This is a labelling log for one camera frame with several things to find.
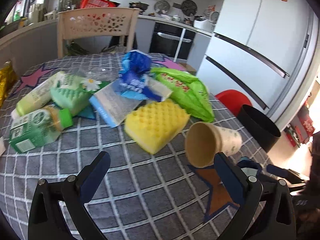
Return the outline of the paper cup with green print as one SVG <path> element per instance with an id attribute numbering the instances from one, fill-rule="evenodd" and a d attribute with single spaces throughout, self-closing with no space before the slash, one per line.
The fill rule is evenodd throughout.
<path id="1" fill-rule="evenodd" d="M 185 138 L 185 155 L 196 168 L 213 165 L 214 156 L 236 154 L 242 146 L 242 137 L 236 130 L 215 126 L 207 122 L 191 125 Z"/>

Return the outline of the green milk carton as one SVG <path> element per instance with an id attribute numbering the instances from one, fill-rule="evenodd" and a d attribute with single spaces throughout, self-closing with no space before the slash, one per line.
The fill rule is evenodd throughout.
<path id="1" fill-rule="evenodd" d="M 28 152 L 55 142 L 71 126 L 69 109 L 46 106 L 13 120 L 9 144 L 18 153 Z"/>

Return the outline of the blue white tissue pack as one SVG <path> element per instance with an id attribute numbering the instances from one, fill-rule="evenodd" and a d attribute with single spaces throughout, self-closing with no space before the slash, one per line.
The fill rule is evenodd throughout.
<path id="1" fill-rule="evenodd" d="M 110 83 L 94 93 L 89 102 L 111 128 L 119 126 L 126 116 L 134 111 L 142 101 L 128 99 L 117 94 Z"/>

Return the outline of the green sponge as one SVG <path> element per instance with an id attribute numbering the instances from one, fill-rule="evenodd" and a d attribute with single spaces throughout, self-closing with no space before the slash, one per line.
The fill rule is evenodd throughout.
<path id="1" fill-rule="evenodd" d="M 78 115 L 89 105 L 91 93 L 67 88 L 51 88 L 53 102 L 62 109 L 68 109 L 72 116 Z"/>

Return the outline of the yellow sponge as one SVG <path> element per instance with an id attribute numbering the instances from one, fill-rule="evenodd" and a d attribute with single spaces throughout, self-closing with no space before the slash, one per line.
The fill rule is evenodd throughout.
<path id="1" fill-rule="evenodd" d="M 184 129 L 189 118 L 185 109 L 167 99 L 132 111 L 124 130 L 145 152 L 156 154 Z"/>

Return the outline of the green snack bag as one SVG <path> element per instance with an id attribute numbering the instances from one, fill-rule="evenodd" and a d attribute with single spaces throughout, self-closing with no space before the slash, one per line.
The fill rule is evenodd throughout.
<path id="1" fill-rule="evenodd" d="M 152 67 L 151 73 L 157 81 L 172 90 L 171 100 L 188 114 L 204 122 L 214 121 L 208 90 L 196 76 L 165 67 Z"/>

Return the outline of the green daisy tube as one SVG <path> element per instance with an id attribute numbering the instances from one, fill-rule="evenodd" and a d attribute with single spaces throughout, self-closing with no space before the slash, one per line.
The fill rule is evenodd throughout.
<path id="1" fill-rule="evenodd" d="M 81 90 L 88 93 L 95 93 L 98 90 L 107 86 L 108 84 L 108 81 L 99 81 L 77 75 L 65 74 L 57 82 L 57 87 L 70 90 Z"/>

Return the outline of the light green lotion tube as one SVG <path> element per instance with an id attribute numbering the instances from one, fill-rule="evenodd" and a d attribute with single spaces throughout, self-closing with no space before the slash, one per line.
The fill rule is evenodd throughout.
<path id="1" fill-rule="evenodd" d="M 64 75 L 63 71 L 57 72 L 25 95 L 11 112 L 12 119 L 17 119 L 45 106 L 51 100 L 51 88 Z"/>

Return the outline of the clear plastic wrapper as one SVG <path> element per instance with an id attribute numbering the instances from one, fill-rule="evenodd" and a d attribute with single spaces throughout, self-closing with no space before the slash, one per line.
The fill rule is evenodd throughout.
<path id="1" fill-rule="evenodd" d="M 114 64 L 91 66 L 84 72 L 85 77 L 99 81 L 114 81 L 118 77 L 120 68 Z"/>

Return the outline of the blue plastic wrapper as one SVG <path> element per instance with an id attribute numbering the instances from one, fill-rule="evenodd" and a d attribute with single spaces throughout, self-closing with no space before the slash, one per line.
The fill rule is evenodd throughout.
<path id="1" fill-rule="evenodd" d="M 152 100 L 162 102 L 168 99 L 172 90 L 151 75 L 152 59 L 149 55 L 132 50 L 125 54 L 121 60 L 121 70 L 113 90 L 128 99 Z"/>

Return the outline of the grey checkered tablecloth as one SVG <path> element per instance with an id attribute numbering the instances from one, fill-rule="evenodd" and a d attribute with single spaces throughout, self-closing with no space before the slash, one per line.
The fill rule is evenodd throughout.
<path id="1" fill-rule="evenodd" d="M 204 220 L 209 187 L 189 169 L 185 132 L 157 154 L 144 152 L 101 117 L 75 118 L 57 141 L 1 156 L 1 210 L 21 239 L 28 237 L 32 198 L 42 178 L 63 181 L 90 164 L 100 151 L 111 166 L 86 209 L 108 239 L 216 239 L 236 210 L 224 206 Z"/>

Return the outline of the red stool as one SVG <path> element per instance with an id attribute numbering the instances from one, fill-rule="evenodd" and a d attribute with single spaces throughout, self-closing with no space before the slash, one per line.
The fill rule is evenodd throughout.
<path id="1" fill-rule="evenodd" d="M 234 116 L 238 116 L 243 105 L 252 106 L 249 98 L 240 91 L 228 89 L 215 96 Z"/>

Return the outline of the white refrigerator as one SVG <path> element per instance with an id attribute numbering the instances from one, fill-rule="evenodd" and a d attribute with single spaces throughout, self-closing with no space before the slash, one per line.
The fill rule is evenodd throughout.
<path id="1" fill-rule="evenodd" d="M 307 0 L 224 0 L 197 77 L 234 89 L 279 123 L 310 66 L 318 18 Z"/>

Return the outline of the gold foil bag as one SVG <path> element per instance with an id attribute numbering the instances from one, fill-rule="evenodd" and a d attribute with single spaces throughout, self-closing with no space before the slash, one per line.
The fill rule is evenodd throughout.
<path id="1" fill-rule="evenodd" d="M 0 70 L 0 107 L 3 106 L 3 102 L 16 82 L 17 74 L 13 69 L 12 62 L 6 61 Z"/>

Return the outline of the red plastic basket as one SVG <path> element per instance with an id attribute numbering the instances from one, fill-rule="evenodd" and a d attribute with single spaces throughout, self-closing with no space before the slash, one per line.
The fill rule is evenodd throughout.
<path id="1" fill-rule="evenodd" d="M 80 8 L 104 8 L 104 7 L 117 7 L 117 3 L 109 1 L 109 0 L 82 0 Z"/>

